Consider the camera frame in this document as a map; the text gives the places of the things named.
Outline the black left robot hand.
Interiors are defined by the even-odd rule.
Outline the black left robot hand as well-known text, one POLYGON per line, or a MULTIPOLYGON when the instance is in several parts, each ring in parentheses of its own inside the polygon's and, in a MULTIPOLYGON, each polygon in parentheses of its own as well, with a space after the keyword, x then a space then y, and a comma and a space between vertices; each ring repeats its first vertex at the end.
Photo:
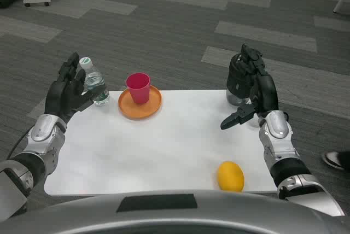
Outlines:
POLYGON ((59 70, 57 79, 51 84, 45 101, 45 114, 58 116, 68 123, 78 111, 85 110, 92 105, 96 97, 96 89, 86 93, 84 83, 86 73, 83 69, 77 70, 79 55, 74 52, 59 70))

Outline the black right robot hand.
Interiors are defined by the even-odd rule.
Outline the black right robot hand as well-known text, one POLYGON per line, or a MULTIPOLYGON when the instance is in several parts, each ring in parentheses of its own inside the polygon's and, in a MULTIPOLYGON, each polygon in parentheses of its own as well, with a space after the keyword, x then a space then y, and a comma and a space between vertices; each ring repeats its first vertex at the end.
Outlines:
POLYGON ((237 111, 224 119, 220 128, 242 125, 254 117, 279 110, 278 96, 272 76, 265 69, 262 53, 246 44, 231 58, 226 90, 237 111))

